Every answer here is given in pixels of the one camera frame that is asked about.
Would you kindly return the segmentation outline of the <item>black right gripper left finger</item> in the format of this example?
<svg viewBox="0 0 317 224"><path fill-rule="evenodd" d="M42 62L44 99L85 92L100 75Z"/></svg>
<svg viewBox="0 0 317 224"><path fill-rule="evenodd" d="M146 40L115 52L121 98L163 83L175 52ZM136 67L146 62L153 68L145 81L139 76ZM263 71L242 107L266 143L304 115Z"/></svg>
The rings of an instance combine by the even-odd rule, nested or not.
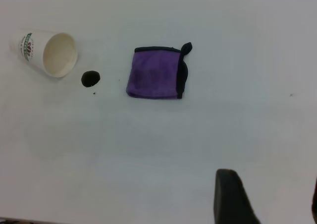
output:
<svg viewBox="0 0 317 224"><path fill-rule="evenodd" d="M213 214L216 224L260 223L236 171L216 171Z"/></svg>

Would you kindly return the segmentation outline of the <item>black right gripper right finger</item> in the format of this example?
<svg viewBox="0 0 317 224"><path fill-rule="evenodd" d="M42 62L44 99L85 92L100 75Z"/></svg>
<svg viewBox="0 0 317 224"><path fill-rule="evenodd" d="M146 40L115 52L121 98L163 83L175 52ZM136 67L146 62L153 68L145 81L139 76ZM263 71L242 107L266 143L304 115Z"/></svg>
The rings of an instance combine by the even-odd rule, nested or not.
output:
<svg viewBox="0 0 317 224"><path fill-rule="evenodd" d="M315 224L317 224L317 181L315 184L314 194L312 198L311 211L312 211L312 216L315 221Z"/></svg>

